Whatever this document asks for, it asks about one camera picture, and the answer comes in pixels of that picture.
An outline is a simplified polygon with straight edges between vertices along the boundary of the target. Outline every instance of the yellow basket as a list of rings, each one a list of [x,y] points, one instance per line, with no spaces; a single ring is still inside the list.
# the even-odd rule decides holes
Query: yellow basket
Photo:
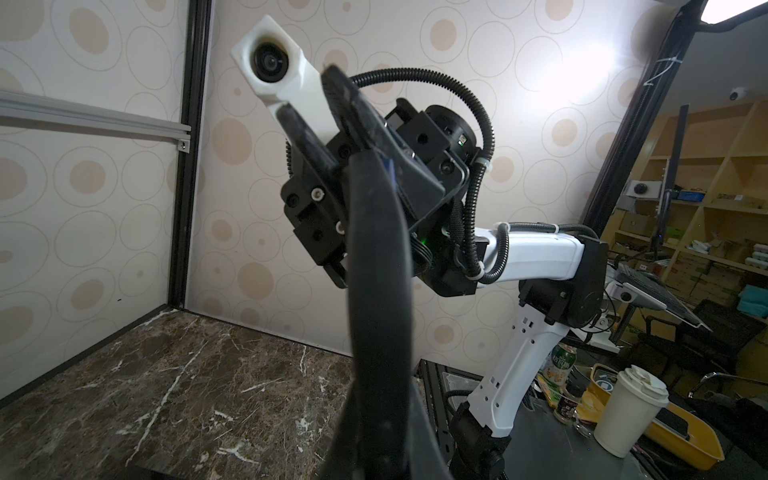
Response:
[[[576,409],[578,418],[585,422],[598,422],[605,404],[611,398],[611,394],[594,381],[594,372],[598,368],[617,373],[600,363],[592,367],[590,385],[582,397],[582,404]],[[656,420],[645,430],[645,436],[698,470],[709,470],[716,463],[725,459],[723,447],[720,446],[720,440],[717,439],[717,434],[712,430],[712,427],[693,413],[673,403],[667,406],[667,410],[688,422],[690,439],[684,439]]]

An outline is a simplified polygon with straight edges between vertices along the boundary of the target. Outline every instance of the marble table surface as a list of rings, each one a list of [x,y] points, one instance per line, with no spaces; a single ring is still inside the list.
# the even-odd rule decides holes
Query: marble table surface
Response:
[[[351,360],[175,312],[0,410],[0,478],[312,478]]]

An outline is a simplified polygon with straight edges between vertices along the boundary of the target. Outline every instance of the ceiling light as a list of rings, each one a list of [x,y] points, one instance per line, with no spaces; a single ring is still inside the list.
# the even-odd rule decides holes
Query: ceiling light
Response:
[[[701,21],[711,25],[720,23],[763,3],[765,0],[709,0],[701,14]]]

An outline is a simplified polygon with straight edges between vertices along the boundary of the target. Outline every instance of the patterned wallpaper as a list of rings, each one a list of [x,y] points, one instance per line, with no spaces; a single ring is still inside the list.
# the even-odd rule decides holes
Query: patterned wallpaper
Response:
[[[280,126],[229,54],[263,15],[318,69],[425,67],[467,84],[496,131],[478,206],[478,225],[489,227],[580,217],[671,12],[651,0],[219,0],[190,308],[349,352],[345,291],[314,265],[283,215]],[[446,105],[477,128],[467,107],[432,86],[381,84],[366,94],[382,113],[404,96],[419,109]],[[419,280],[413,289],[415,354],[483,373],[509,338],[517,284],[450,299]]]
[[[4,0],[0,88],[168,119],[186,10]],[[176,159],[171,142],[0,127],[0,398],[166,302]]]
[[[0,88],[179,121],[187,0],[2,0]]]

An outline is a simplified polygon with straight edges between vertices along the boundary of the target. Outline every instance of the black aluminum frame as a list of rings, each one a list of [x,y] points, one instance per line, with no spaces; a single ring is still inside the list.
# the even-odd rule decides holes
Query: black aluminum frame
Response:
[[[661,104],[667,96],[680,63],[665,58],[683,60],[700,24],[701,12],[707,0],[692,0],[680,8],[667,31],[656,58],[648,65],[635,90],[624,119],[621,121],[614,143],[608,151],[603,167],[588,200],[582,223],[603,234],[616,202],[624,190],[634,162],[640,153],[651,125],[654,124]],[[664,69],[669,70],[653,81]]]
[[[185,307],[187,299],[187,273],[192,247],[195,185],[205,105],[205,77],[208,71],[208,41],[213,3],[213,0],[189,2],[180,122],[190,125],[192,131],[190,151],[180,151],[177,162],[174,231],[170,241],[168,267],[168,304],[178,309]]]

